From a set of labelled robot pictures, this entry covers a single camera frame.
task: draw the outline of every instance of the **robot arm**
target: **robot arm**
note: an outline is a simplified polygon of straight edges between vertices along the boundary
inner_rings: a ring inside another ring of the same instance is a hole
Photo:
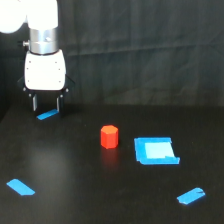
[[[23,42],[28,48],[24,67],[23,90],[32,98],[33,110],[37,108],[35,90],[61,91],[62,100],[68,92],[66,67],[62,50],[58,46],[58,5],[56,0],[0,0],[0,32],[10,34],[27,23],[30,40]]]

